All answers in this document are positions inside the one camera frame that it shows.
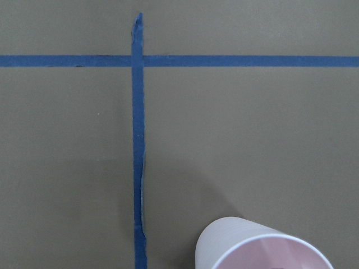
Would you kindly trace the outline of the pink plastic cup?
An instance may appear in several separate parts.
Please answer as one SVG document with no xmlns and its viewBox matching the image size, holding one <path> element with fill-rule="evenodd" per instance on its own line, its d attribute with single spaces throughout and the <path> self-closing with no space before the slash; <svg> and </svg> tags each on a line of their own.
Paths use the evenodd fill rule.
<svg viewBox="0 0 359 269">
<path fill-rule="evenodd" d="M 200 234 L 196 268 L 333 268 L 308 242 L 240 217 L 223 217 Z"/>
</svg>

